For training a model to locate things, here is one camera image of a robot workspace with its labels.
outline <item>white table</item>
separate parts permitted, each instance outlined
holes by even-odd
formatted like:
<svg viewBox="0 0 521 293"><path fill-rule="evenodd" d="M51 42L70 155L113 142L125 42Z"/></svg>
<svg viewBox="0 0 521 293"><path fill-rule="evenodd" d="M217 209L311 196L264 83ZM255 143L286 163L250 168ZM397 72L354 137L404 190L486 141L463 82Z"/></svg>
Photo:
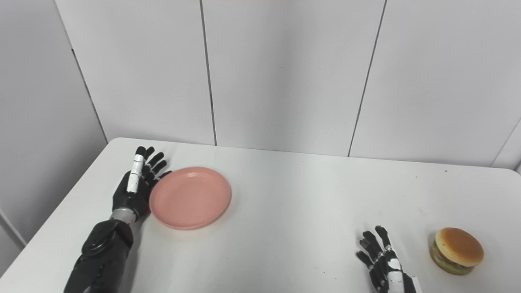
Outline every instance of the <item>white table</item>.
<svg viewBox="0 0 521 293"><path fill-rule="evenodd" d="M0 292L63 291L139 145L165 152L171 169L219 171L232 201L202 229L173 230L152 216L136 225L122 293L372 292L354 254L362 231L378 224L425 293L519 290L521 177L513 171L115 139L0 279ZM485 260L470 275L431 261L429 241L445 226L481 241Z"/></svg>

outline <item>white wall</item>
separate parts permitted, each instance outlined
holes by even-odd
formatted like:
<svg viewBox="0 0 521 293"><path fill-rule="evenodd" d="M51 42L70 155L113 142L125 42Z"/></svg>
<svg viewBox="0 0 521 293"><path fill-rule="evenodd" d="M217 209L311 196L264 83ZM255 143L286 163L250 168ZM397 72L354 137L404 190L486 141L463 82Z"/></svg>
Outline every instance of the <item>white wall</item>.
<svg viewBox="0 0 521 293"><path fill-rule="evenodd" d="M52 0L0 1L0 40L0 208L27 241L106 141Z"/></svg>
<svg viewBox="0 0 521 293"><path fill-rule="evenodd" d="M389 1L351 155L490 166L521 117L520 18L511 0Z"/></svg>
<svg viewBox="0 0 521 293"><path fill-rule="evenodd" d="M109 138L213 143L197 1L57 2ZM518 2L389 2L358 121L383 1L201 4L218 145L521 160Z"/></svg>
<svg viewBox="0 0 521 293"><path fill-rule="evenodd" d="M109 140L214 144L197 0L56 0Z"/></svg>
<svg viewBox="0 0 521 293"><path fill-rule="evenodd" d="M383 0L203 0L218 145L347 155Z"/></svg>
<svg viewBox="0 0 521 293"><path fill-rule="evenodd" d="M6 230L0 226L0 277L20 253L20 248L11 240Z"/></svg>

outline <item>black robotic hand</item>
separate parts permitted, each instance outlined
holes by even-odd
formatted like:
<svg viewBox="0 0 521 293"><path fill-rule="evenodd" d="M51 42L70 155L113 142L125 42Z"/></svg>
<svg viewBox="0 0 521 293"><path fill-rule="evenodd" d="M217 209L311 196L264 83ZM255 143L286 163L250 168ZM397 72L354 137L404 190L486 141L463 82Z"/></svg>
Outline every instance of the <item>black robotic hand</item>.
<svg viewBox="0 0 521 293"><path fill-rule="evenodd" d="M159 180L172 172L167 171L157 177L157 174L167 165L167 163L165 160L162 160L163 157L165 157L163 152L157 153L152 157L152 159L150 159L150 161L145 163L154 151L155 150L152 146L147 150L140 146L136 150L134 166L139 168L139 162L136 159L140 158L139 156L142 156L143 161L141 162L141 170L133 167L132 170L126 172L125 175L123 175L116 192L114 192L112 211L117 211L117 214L122 214L119 213L120 210L122 212L131 211L135 215L134 222L150 212L148 200L152 189Z"/></svg>
<svg viewBox="0 0 521 293"><path fill-rule="evenodd" d="M364 238L360 244L367 251L356 253L356 256L369 269L369 276L376 292L379 293L421 293L418 284L402 271L402 265L391 246L387 230L382 226L375 227L376 233L382 239L384 249L378 243L376 236L370 231L362 233Z"/></svg>
<svg viewBox="0 0 521 293"><path fill-rule="evenodd" d="M131 225L146 215L148 199L156 183L171 171L157 177L167 163L163 153L145 163L154 148L136 150L131 171L123 175L113 196L112 215L94 226L81 249L64 293L116 293L133 245Z"/></svg>

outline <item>pink plate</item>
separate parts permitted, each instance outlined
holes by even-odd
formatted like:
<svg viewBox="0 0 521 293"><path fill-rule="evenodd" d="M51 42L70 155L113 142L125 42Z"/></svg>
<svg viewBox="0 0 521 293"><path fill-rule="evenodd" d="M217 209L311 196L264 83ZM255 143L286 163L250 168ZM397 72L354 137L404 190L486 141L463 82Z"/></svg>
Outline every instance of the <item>pink plate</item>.
<svg viewBox="0 0 521 293"><path fill-rule="evenodd" d="M197 229L213 223L226 210L231 189L218 172L189 167L161 179L150 195L150 210L175 229Z"/></svg>

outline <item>hamburger bun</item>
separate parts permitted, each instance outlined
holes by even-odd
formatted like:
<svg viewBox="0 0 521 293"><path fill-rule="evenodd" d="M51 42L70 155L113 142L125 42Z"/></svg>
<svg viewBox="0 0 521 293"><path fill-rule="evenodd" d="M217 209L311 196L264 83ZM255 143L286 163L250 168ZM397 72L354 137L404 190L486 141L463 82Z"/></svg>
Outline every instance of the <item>hamburger bun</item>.
<svg viewBox="0 0 521 293"><path fill-rule="evenodd" d="M458 228L443 228L436 233L430 255L443 270L466 275L483 261L485 253L471 234Z"/></svg>

